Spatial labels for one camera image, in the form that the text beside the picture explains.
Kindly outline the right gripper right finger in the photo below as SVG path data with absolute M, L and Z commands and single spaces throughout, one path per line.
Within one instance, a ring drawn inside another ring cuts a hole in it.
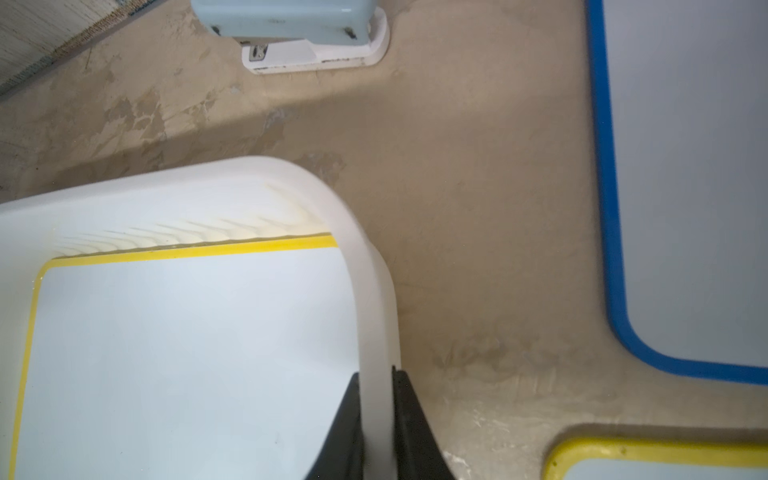
M 399 480 L 454 480 L 408 374 L 393 369 L 395 453 Z

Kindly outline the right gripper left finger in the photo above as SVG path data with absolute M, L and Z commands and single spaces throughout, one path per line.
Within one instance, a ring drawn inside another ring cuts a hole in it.
M 364 439 L 359 374 L 352 375 L 306 480 L 363 480 Z

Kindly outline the yellow-framed whiteboard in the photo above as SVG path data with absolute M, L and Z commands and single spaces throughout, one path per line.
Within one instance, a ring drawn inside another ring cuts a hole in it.
M 559 443 L 541 478 L 765 479 L 767 444 L 582 437 Z
M 328 235 L 47 261 L 12 479 L 303 479 L 359 368 Z

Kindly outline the white plastic storage box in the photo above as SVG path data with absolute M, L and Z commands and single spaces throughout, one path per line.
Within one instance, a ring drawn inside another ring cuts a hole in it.
M 307 170 L 242 157 L 83 185 L 1 208 L 1 475 L 9 477 L 34 282 L 49 260 L 331 236 L 351 281 L 364 477 L 397 467 L 391 373 L 400 363 L 393 282 L 351 210 Z

